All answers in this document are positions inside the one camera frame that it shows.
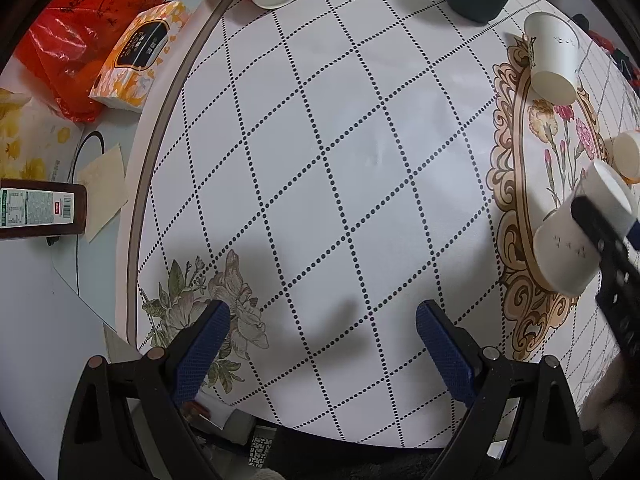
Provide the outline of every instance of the white label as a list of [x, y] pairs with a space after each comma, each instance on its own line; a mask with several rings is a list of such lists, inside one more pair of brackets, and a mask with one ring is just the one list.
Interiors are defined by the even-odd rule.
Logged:
[[72, 224], [74, 194], [36, 189], [0, 188], [0, 229]]

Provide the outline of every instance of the dotted diamond pattern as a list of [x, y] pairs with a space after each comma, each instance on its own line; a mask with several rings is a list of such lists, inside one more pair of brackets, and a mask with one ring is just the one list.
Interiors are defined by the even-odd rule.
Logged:
[[[500, 212], [484, 186], [492, 69], [537, 10], [561, 15], [544, 0], [510, 0], [484, 27], [444, 0], [298, 0], [276, 12], [236, 0], [226, 10], [162, 141], [138, 263], [140, 307], [173, 259], [199, 254], [208, 279], [230, 249], [239, 255], [271, 345], [250, 347], [244, 383], [214, 388], [221, 400], [352, 442], [450, 439], [464, 409], [413, 316], [433, 298], [482, 344], [509, 344]], [[580, 37], [601, 133], [638, 127], [635, 96]], [[455, 179], [459, 189], [447, 185]], [[440, 207], [456, 203], [443, 221]], [[615, 352], [597, 285], [531, 357], [558, 356], [577, 402]], [[140, 348], [150, 323], [139, 308]]]

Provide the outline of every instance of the brown bottle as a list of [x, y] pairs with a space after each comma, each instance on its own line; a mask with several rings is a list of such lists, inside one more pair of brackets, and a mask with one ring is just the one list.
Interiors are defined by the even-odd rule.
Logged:
[[84, 186], [0, 179], [0, 239], [82, 234], [85, 224]]

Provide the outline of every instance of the yellow floral package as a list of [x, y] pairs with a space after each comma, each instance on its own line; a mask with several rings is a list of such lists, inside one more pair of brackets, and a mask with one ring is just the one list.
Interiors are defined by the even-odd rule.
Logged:
[[55, 108], [0, 88], [0, 178], [66, 182], [81, 135]]
[[189, 15], [182, 2], [141, 12], [104, 62], [89, 97], [110, 108], [141, 112], [156, 71]]

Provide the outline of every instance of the beige paper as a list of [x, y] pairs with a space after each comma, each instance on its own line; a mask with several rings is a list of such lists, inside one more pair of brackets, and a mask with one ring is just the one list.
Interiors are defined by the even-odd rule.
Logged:
[[120, 145], [90, 162], [78, 173], [78, 182], [86, 187], [87, 211], [84, 236], [90, 242], [127, 203], [124, 165]]

